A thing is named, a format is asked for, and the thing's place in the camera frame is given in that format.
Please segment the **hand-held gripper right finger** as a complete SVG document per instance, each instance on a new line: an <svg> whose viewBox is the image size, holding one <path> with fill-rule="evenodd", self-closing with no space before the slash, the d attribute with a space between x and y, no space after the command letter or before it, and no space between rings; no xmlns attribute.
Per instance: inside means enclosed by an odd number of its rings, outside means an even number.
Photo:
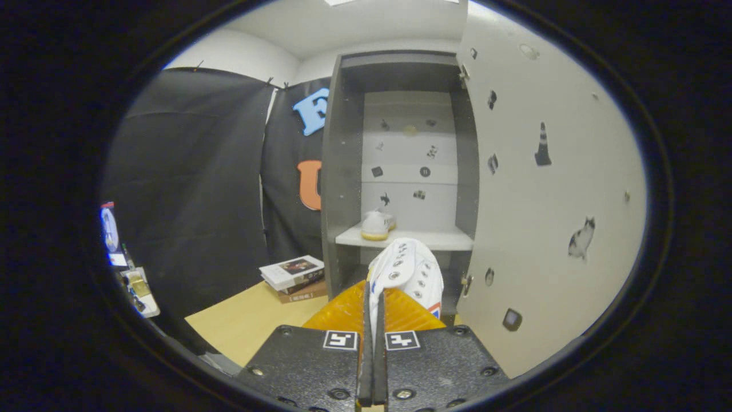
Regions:
<svg viewBox="0 0 732 412"><path fill-rule="evenodd" d="M374 321L373 402L386 411L444 411L509 383L466 325L444 325L400 290L382 292Z"/></svg>

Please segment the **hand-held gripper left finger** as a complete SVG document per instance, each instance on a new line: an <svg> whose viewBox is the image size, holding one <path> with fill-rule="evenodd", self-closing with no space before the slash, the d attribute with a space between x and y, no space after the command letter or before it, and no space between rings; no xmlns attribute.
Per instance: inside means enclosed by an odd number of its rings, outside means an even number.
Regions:
<svg viewBox="0 0 732 412"><path fill-rule="evenodd" d="M373 340L364 281L343 291L301 327L277 326L237 380L308 411L373 405Z"/></svg>

